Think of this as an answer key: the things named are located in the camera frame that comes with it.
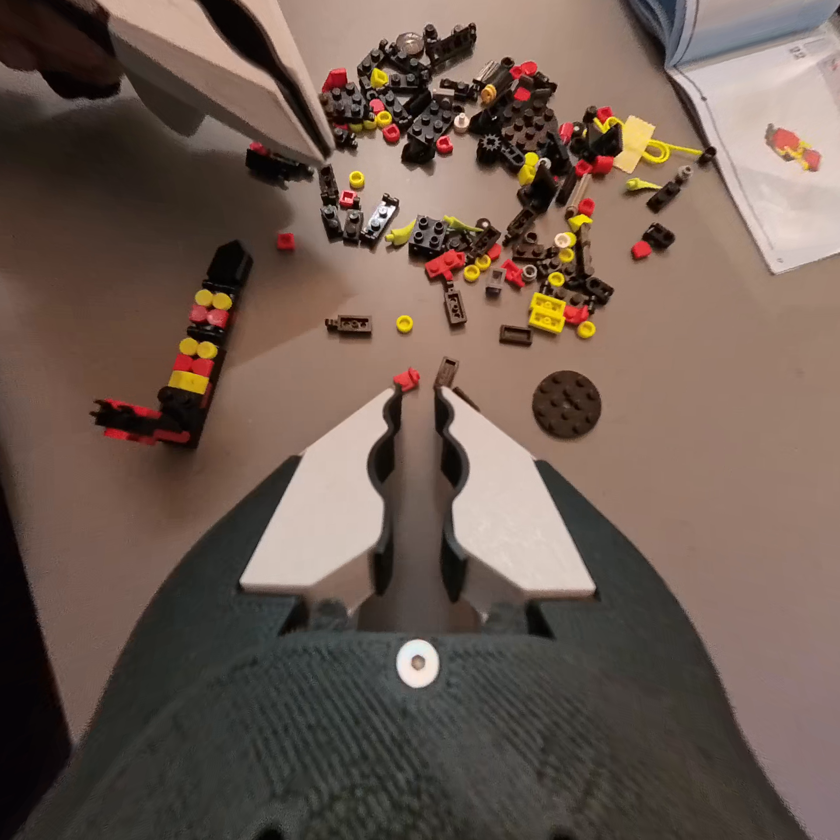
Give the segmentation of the black round lego plate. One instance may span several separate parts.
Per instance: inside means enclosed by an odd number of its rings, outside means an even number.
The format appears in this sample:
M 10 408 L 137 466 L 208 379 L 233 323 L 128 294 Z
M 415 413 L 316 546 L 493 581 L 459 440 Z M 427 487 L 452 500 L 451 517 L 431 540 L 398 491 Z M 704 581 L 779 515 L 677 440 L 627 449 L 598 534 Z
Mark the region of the black round lego plate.
M 588 434 L 602 414 L 602 398 L 594 383 L 577 371 L 546 376 L 532 395 L 532 414 L 546 433 L 573 439 Z

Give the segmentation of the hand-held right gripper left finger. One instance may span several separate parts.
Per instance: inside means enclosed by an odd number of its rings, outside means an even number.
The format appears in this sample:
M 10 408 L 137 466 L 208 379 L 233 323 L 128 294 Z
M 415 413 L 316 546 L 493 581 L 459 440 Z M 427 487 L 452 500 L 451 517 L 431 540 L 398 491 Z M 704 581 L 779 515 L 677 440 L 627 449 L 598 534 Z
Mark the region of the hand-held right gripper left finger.
M 244 592 L 339 602 L 352 616 L 386 591 L 393 515 L 383 486 L 402 406 L 402 390 L 387 388 L 302 452 L 239 578 Z

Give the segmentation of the lego instruction booklet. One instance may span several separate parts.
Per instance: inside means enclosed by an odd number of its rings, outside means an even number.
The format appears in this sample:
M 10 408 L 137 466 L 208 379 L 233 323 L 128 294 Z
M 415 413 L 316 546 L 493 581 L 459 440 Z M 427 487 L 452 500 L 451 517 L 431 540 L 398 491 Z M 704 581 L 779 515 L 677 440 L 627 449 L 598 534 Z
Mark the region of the lego instruction booklet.
M 839 253 L 838 1 L 631 1 L 774 274 Z

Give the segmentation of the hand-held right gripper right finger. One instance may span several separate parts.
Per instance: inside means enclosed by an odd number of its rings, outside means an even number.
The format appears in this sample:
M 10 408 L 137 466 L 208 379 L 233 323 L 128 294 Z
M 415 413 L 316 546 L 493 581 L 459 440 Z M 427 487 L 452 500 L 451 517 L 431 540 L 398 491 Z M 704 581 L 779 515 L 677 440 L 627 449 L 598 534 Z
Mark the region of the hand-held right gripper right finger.
M 453 491 L 440 550 L 449 601 L 487 618 L 499 604 L 591 598 L 595 582 L 537 460 L 452 388 L 435 387 L 434 421 Z

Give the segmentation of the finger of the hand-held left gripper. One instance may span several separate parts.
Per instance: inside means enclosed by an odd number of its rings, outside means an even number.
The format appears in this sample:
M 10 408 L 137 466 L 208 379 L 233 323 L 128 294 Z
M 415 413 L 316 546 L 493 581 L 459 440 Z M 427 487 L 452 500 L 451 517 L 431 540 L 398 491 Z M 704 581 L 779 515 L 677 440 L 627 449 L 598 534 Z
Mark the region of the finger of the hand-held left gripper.
M 141 101 L 177 133 L 210 117 L 307 165 L 322 158 L 273 82 L 231 45 L 227 1 L 110 1 L 108 33 Z
M 273 82 L 322 158 L 333 155 L 331 127 L 322 110 L 300 48 L 279 2 L 227 2 L 233 33 L 228 36 L 237 53 Z

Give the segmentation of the long black red yellow lego model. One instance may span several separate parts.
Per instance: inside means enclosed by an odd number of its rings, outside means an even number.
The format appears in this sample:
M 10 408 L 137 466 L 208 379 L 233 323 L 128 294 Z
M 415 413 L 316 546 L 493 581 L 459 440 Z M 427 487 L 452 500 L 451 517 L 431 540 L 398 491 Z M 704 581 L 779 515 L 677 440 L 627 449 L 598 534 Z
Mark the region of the long black red yellow lego model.
M 188 313 L 185 332 L 155 407 L 96 400 L 93 423 L 107 438 L 196 449 L 227 357 L 238 304 L 254 265 L 243 243 L 217 247 Z

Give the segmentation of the pile of loose lego pieces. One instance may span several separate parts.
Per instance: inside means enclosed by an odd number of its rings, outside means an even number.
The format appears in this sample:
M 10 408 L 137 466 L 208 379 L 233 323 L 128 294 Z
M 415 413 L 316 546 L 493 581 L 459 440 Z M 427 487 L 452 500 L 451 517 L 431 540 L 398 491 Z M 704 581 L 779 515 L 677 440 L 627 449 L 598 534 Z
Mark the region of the pile of loose lego pieces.
M 631 174 L 640 161 L 661 165 L 673 154 L 688 156 L 694 163 L 680 166 L 664 185 L 626 181 L 627 193 L 650 193 L 646 206 L 658 214 L 717 150 L 657 140 L 652 124 L 620 119 L 608 106 L 590 106 L 581 120 L 561 122 L 551 107 L 558 85 L 534 61 L 505 56 L 487 62 L 471 80 L 442 77 L 435 86 L 434 75 L 470 56 L 476 42 L 474 23 L 457 25 L 445 37 L 426 24 L 420 34 L 384 38 L 358 63 L 357 81 L 345 68 L 332 69 L 319 100 L 340 150 L 356 151 L 360 133 L 376 132 L 402 149 L 405 165 L 420 167 L 452 154 L 455 135 L 474 137 L 479 168 L 501 167 L 516 177 L 516 216 L 503 229 L 486 217 L 467 224 L 452 214 L 419 214 L 393 227 L 397 196 L 384 193 L 364 218 L 363 173 L 350 173 L 348 188 L 341 189 L 326 164 L 318 172 L 324 233 L 330 242 L 351 246 L 374 249 L 383 241 L 406 248 L 424 262 L 427 278 L 442 286 L 455 282 L 458 272 L 468 283 L 484 278 L 490 299 L 506 285 L 521 290 L 534 284 L 525 328 L 557 335 L 570 327 L 589 340 L 595 313 L 614 295 L 592 264 L 592 180 Z

